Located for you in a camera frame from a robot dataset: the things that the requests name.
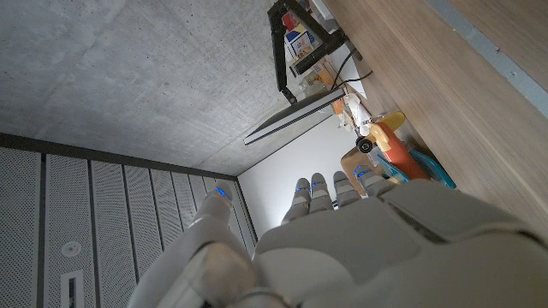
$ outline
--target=concrete wall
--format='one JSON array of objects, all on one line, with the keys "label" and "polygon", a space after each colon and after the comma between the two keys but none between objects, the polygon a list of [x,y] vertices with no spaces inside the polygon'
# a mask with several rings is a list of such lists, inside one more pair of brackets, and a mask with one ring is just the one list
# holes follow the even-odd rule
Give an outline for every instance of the concrete wall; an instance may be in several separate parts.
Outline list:
[{"label": "concrete wall", "polygon": [[315,172],[324,175],[335,199],[333,174],[342,170],[340,160],[354,146],[354,133],[337,129],[331,116],[279,151],[238,176],[257,236],[280,224],[291,205],[295,184]]}]

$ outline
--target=wooden surface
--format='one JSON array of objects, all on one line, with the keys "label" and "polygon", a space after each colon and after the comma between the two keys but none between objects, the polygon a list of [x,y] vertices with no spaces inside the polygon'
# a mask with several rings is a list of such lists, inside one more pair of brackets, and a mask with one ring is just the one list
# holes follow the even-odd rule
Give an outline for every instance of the wooden surface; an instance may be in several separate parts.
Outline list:
[{"label": "wooden surface", "polygon": [[548,1],[450,2],[502,52],[548,90]]},{"label": "wooden surface", "polygon": [[325,0],[463,192],[548,234],[548,121],[424,0]]}]

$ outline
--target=orange bottle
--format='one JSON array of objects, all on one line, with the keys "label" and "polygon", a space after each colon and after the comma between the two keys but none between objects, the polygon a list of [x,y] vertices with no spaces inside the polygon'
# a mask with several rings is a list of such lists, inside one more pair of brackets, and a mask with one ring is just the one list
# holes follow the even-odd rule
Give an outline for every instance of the orange bottle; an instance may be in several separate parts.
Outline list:
[{"label": "orange bottle", "polygon": [[373,135],[377,142],[378,148],[384,153],[386,160],[400,169],[411,180],[430,180],[430,177],[422,171],[419,164],[405,148],[405,145],[396,137],[386,123],[370,124],[369,129],[370,134]]}]

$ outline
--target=ventilated panel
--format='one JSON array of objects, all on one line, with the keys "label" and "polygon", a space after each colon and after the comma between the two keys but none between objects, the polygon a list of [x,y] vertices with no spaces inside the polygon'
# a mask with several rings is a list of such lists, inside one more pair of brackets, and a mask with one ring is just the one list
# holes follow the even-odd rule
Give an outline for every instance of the ventilated panel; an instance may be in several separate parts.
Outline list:
[{"label": "ventilated panel", "polygon": [[137,257],[137,271],[143,276],[162,253],[156,207],[152,197],[148,169],[124,166],[128,189],[129,212]]},{"label": "ventilated panel", "polygon": [[160,170],[151,170],[151,172],[152,187],[156,196],[158,217],[160,218],[160,232],[162,233],[165,249],[182,234],[181,218],[177,209],[170,172]]},{"label": "ventilated panel", "polygon": [[206,187],[204,186],[204,180],[202,180],[202,177],[199,175],[189,175],[188,179],[190,179],[190,186],[192,187],[196,207],[199,209],[207,194]]},{"label": "ventilated panel", "polygon": [[215,179],[208,178],[208,177],[203,177],[203,179],[204,179],[204,186],[205,186],[206,193],[215,189],[215,186],[216,186]]},{"label": "ventilated panel", "polygon": [[234,194],[232,205],[234,206],[235,214],[240,224],[241,236],[243,237],[244,243],[246,243],[247,251],[250,255],[253,255],[255,252],[255,241],[253,240],[251,222],[243,208],[243,201],[241,200],[241,194],[237,185],[233,181],[230,181],[229,184]]},{"label": "ventilated panel", "polygon": [[0,307],[34,307],[40,154],[0,148]]},{"label": "ventilated panel", "polygon": [[171,173],[173,177],[173,186],[175,188],[175,196],[179,204],[179,214],[181,215],[182,228],[187,229],[196,215],[196,205],[194,205],[194,197],[190,189],[188,175]]},{"label": "ventilated panel", "polygon": [[92,181],[101,307],[125,307],[135,267],[122,165],[92,162]]},{"label": "ventilated panel", "polygon": [[[44,307],[61,306],[61,276],[77,270],[82,270],[84,303],[95,307],[87,161],[48,155],[45,186]],[[81,250],[65,257],[62,248],[69,242]]]}]

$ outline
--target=black frame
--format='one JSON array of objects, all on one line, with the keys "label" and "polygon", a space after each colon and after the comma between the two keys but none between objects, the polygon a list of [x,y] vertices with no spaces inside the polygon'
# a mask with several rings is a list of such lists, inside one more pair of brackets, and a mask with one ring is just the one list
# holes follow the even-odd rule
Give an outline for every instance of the black frame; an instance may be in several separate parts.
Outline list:
[{"label": "black frame", "polygon": [[297,98],[287,87],[288,78],[285,68],[285,51],[283,49],[283,36],[285,35],[286,27],[282,23],[282,17],[288,12],[291,12],[321,42],[318,48],[291,66],[293,74],[303,74],[306,72],[323,56],[329,55],[346,43],[348,37],[341,29],[329,34],[295,0],[278,0],[268,10],[268,18],[272,31],[272,49],[274,53],[274,66],[276,68],[277,89],[288,99],[290,104],[296,104]]}]

